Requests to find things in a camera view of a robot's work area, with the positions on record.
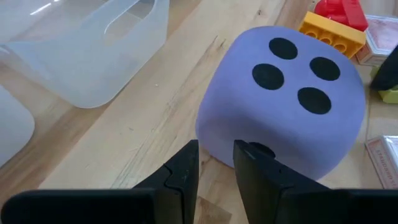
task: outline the translucent storage box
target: translucent storage box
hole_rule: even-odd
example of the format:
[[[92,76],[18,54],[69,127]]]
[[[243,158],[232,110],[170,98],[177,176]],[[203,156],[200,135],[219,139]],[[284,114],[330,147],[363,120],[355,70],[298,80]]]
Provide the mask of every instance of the translucent storage box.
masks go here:
[[[111,100],[164,44],[169,0],[0,1],[0,60],[80,108]]]
[[[35,128],[31,113],[0,85],[0,167],[29,141]]]

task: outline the light wood surface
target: light wood surface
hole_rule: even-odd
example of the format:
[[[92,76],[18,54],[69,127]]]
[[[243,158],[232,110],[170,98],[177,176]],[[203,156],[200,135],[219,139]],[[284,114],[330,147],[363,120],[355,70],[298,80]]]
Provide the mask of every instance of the light wood surface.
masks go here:
[[[170,0],[165,45],[124,90],[99,108],[74,108],[0,65],[0,83],[34,115],[28,145],[0,168],[0,204],[22,190],[131,188],[195,138],[197,108],[233,40],[256,26],[296,28],[310,0]],[[396,2],[363,1],[368,13],[393,14]],[[370,67],[357,66],[365,85]],[[398,106],[366,88],[356,144],[320,180],[329,187],[380,188],[364,142],[398,135]],[[234,170],[200,151],[195,223],[247,223]]]

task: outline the red lego brick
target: red lego brick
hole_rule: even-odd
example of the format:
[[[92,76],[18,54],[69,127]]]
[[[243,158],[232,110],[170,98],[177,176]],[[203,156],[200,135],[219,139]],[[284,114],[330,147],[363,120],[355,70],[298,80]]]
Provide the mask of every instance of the red lego brick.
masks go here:
[[[360,31],[368,28],[359,0],[321,0],[315,13]]]

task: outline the yellow lego brick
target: yellow lego brick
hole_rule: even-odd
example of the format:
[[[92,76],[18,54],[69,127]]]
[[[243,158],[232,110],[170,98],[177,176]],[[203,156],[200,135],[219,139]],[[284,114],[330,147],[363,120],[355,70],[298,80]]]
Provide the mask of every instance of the yellow lego brick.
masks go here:
[[[379,91],[379,94],[385,103],[398,103],[398,90]]]
[[[348,58],[354,56],[366,43],[364,32],[313,12],[307,12],[299,31],[333,46]]]
[[[376,73],[379,71],[379,69],[380,67],[373,67],[371,72],[372,79],[376,76]],[[395,86],[391,90],[379,91],[379,95],[385,103],[398,103],[398,86]]]

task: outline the toy block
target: toy block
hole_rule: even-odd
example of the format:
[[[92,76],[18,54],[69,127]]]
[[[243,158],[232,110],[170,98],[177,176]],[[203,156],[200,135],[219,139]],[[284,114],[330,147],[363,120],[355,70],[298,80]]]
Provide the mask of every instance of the toy block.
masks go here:
[[[373,67],[371,72],[371,78],[374,80],[378,75],[380,67]],[[398,85],[392,87],[390,90],[377,91],[385,103],[398,103]]]
[[[333,46],[351,58],[366,43],[366,34],[344,24],[307,12],[299,31]]]
[[[314,11],[320,16],[360,31],[368,28],[359,0],[321,0]]]

